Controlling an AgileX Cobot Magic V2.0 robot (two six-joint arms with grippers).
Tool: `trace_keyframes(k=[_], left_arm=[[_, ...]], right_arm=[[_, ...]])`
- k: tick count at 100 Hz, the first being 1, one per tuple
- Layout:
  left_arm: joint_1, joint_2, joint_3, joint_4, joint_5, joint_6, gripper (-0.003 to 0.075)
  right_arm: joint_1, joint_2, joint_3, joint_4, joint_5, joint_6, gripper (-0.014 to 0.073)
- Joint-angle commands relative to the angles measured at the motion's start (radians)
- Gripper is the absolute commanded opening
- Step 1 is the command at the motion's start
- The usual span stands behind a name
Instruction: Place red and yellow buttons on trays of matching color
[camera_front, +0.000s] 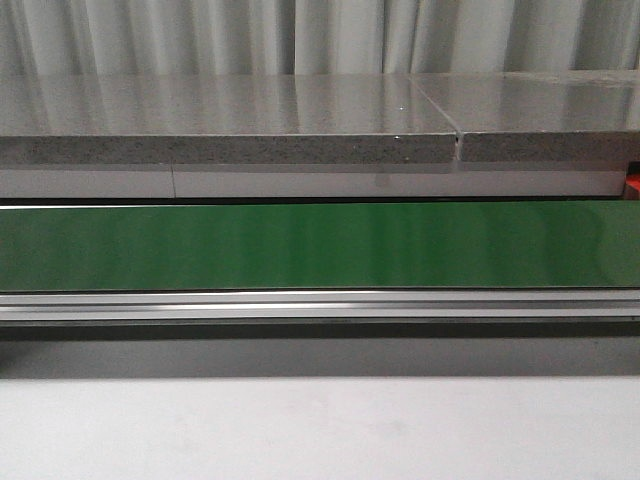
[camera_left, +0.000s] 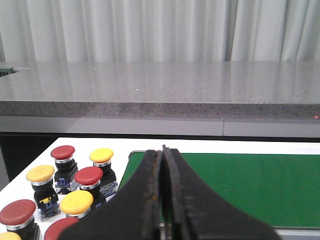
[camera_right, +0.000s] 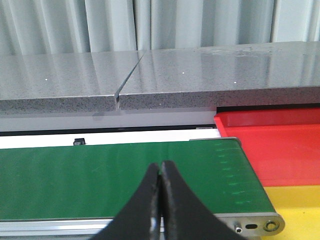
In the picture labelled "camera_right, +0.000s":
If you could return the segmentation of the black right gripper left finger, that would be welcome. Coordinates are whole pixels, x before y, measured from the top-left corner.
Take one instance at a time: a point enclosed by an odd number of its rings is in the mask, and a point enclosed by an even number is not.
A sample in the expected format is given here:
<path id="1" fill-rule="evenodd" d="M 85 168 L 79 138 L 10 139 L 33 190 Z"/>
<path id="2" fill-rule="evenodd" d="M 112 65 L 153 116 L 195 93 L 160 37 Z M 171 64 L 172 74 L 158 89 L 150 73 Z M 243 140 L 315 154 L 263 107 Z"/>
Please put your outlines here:
<path id="1" fill-rule="evenodd" d="M 115 218 L 92 240 L 160 239 L 159 166 L 152 163 L 137 190 Z"/>

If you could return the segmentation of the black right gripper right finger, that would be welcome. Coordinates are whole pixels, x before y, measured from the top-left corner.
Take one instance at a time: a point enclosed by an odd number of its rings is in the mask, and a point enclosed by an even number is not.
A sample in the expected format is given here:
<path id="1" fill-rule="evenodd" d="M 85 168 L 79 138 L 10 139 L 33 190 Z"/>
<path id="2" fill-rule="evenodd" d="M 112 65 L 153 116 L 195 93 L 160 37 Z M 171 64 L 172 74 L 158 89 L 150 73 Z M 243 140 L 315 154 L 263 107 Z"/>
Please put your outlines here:
<path id="1" fill-rule="evenodd" d="M 162 214 L 166 240 L 244 240 L 213 215 L 189 188 L 176 164 L 161 164 Z"/>

